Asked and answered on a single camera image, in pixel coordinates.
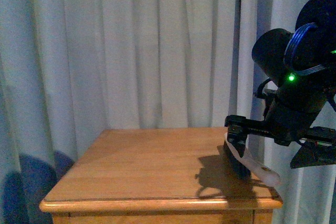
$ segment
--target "table top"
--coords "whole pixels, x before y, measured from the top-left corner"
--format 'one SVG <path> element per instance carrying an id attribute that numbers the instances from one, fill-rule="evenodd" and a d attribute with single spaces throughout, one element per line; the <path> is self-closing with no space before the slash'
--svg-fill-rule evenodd
<path id="1" fill-rule="evenodd" d="M 47 212 L 273 209 L 223 154 L 226 128 L 105 130 L 41 202 Z"/>

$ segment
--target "wooden table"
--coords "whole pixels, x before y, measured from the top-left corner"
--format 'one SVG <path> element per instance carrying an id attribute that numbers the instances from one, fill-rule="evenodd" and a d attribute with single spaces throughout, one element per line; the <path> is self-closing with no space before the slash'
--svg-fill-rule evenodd
<path id="1" fill-rule="evenodd" d="M 282 201 L 223 155 L 226 129 L 106 130 L 41 202 L 55 224 L 271 223 Z"/>

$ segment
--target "curtain fold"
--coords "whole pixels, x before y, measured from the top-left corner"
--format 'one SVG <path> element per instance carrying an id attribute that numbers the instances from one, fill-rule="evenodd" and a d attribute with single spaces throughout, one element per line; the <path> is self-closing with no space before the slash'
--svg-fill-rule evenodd
<path id="1" fill-rule="evenodd" d="M 0 0 L 0 222 L 51 223 L 38 203 L 104 129 L 260 120 L 251 49 L 293 32 L 307 1 Z M 249 146 L 282 179 L 273 223 L 329 223 L 334 166 L 291 170 L 295 144 Z"/>

